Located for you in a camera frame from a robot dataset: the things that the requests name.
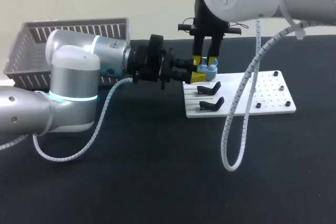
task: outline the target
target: blue object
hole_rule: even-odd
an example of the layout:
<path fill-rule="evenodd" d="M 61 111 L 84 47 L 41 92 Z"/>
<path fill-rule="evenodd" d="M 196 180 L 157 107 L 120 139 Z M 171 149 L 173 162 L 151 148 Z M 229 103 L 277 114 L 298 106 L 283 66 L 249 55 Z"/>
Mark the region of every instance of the blue object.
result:
<path fill-rule="evenodd" d="M 214 60 L 214 63 L 212 63 L 209 66 L 205 63 L 201 63 L 197 67 L 197 73 L 204 73 L 206 75 L 205 80 L 212 81 L 217 75 L 217 65 L 218 65 L 217 60 Z"/>

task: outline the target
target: basket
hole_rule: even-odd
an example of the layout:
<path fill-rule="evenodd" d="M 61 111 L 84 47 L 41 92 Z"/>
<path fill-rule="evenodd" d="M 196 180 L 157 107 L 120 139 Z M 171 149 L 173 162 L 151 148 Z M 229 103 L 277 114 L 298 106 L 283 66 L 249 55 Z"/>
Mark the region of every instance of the basket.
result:
<path fill-rule="evenodd" d="M 23 23 L 12 44 L 4 74 L 23 89 L 48 89 L 51 66 L 46 61 L 48 36 L 55 29 L 78 31 L 130 41 L 127 18 L 53 20 Z M 100 78 L 100 86 L 112 86 L 115 80 Z"/>

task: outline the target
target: white pegboard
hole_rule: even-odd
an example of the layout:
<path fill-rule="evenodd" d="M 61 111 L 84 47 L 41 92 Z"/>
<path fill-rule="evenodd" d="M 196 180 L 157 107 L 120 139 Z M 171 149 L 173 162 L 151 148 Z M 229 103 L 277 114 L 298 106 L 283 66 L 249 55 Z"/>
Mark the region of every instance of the white pegboard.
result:
<path fill-rule="evenodd" d="M 296 106 L 287 88 L 286 82 L 280 71 L 278 76 L 274 76 L 274 71 L 259 72 L 256 85 L 256 92 L 252 101 L 250 115 L 286 114 L 294 113 Z M 244 73 L 224 73 L 218 74 L 211 82 L 197 82 L 193 84 L 183 84 L 185 111 L 188 118 L 214 118 L 227 116 L 231 103 Z M 245 115 L 246 104 L 251 88 L 252 77 L 249 79 L 246 88 L 241 96 L 235 115 Z M 221 88 L 214 95 L 197 94 L 197 86 L 212 88 L 218 81 Z M 200 110 L 200 101 L 216 103 L 220 97 L 224 97 L 224 104 L 218 111 Z M 257 103 L 261 103 L 261 108 L 256 108 Z"/>

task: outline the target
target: white floor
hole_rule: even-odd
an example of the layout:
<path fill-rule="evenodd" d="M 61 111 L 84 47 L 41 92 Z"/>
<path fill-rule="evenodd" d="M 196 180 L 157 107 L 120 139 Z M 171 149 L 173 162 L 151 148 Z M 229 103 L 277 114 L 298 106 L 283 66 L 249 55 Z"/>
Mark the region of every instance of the white floor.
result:
<path fill-rule="evenodd" d="M 151 34 L 166 39 L 190 38 L 177 31 L 177 24 L 192 17 L 194 0 L 0 0 L 0 80 L 10 45 L 23 22 L 50 19 L 129 17 L 131 39 Z M 243 36 L 255 36 L 254 22 Z M 283 20 L 263 20 L 263 36 L 285 28 Z M 312 28 L 309 35 L 336 34 L 335 28 Z"/>

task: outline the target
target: black bracket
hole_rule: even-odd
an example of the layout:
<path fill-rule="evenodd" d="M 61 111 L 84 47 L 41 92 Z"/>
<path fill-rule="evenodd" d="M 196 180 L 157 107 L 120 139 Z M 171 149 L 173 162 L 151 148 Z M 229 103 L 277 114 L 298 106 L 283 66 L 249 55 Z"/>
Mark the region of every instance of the black bracket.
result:
<path fill-rule="evenodd" d="M 217 91 L 221 88 L 221 86 L 222 85 L 219 81 L 214 85 L 212 89 L 204 87 L 204 86 L 197 86 L 197 91 L 198 91 L 198 94 L 202 93 L 202 94 L 208 94 L 208 95 L 215 95 Z"/>
<path fill-rule="evenodd" d="M 224 104 L 224 97 L 221 97 L 215 104 L 209 102 L 199 102 L 201 110 L 218 111 Z"/>

